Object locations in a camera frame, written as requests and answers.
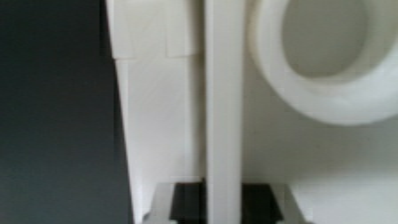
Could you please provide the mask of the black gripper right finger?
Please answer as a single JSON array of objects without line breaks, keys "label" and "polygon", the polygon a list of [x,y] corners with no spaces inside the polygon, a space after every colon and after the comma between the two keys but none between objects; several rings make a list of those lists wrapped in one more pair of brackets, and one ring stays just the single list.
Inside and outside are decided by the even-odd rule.
[{"label": "black gripper right finger", "polygon": [[242,224],[311,224],[285,184],[245,183]]}]

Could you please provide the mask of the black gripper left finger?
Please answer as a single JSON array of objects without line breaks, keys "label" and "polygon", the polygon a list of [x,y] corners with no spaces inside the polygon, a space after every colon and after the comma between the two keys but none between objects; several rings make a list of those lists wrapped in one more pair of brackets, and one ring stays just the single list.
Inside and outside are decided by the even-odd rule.
[{"label": "black gripper left finger", "polygon": [[153,224],[206,224],[206,188],[201,182],[158,185]]}]

